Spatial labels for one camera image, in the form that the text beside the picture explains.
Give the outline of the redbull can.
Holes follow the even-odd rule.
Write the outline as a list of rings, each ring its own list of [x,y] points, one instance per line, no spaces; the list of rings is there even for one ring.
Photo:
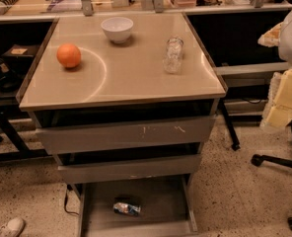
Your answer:
[[[140,214],[141,207],[127,202],[116,202],[113,205],[113,211],[123,215],[138,216]]]

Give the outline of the grey drawer cabinet with counter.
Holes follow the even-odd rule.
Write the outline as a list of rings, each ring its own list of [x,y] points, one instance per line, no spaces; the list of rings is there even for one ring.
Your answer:
[[[136,14],[123,44],[104,35],[99,16],[63,17],[18,93],[38,128],[214,116],[226,91],[182,14]],[[168,39],[183,40],[179,73],[165,71]],[[81,62],[63,67],[56,51],[75,44]],[[50,154],[57,166],[195,155],[205,142]]]

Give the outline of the grey top drawer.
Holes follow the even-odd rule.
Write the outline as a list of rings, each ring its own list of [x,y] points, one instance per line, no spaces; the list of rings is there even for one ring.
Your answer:
[[[103,151],[205,142],[214,116],[38,128],[48,154]]]

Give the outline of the grey middle drawer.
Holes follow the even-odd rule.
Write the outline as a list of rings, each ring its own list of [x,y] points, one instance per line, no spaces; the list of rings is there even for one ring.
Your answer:
[[[131,180],[194,173],[200,155],[183,155],[153,159],[59,166],[67,184],[84,184]]]

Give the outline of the grey open bottom drawer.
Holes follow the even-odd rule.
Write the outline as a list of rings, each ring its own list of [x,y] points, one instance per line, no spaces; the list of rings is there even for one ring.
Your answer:
[[[113,211],[116,202],[141,207],[138,216]],[[87,184],[77,237],[194,237],[197,226],[182,176]]]

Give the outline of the white bowl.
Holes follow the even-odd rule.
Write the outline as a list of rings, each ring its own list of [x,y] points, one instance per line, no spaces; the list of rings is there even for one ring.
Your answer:
[[[131,36],[134,23],[129,18],[112,17],[101,22],[105,36],[114,43],[124,43]]]

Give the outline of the orange fruit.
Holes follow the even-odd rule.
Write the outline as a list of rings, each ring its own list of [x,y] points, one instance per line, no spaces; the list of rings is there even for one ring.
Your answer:
[[[81,51],[72,43],[62,44],[56,51],[58,62],[65,68],[74,68],[81,62]]]

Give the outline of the black desk leg with caster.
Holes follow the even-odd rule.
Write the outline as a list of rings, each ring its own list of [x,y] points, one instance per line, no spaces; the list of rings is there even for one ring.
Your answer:
[[[232,149],[234,151],[237,151],[240,149],[240,141],[238,139],[237,133],[234,129],[231,118],[227,112],[227,109],[226,109],[226,106],[225,106],[225,103],[223,100],[219,101],[218,109],[221,111],[221,113],[223,115],[223,118],[225,120],[226,126],[227,126],[229,134],[230,134],[230,137],[232,139]]]

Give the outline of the black box with label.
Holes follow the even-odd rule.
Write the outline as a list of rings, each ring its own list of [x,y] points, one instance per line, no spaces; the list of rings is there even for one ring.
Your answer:
[[[1,57],[13,70],[24,73],[30,68],[37,55],[38,49],[38,44],[14,44],[9,50],[3,53]]]

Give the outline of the white sneaker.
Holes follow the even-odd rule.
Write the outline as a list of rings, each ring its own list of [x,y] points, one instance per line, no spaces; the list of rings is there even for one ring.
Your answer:
[[[25,228],[25,220],[16,217],[0,226],[0,237],[19,237]]]

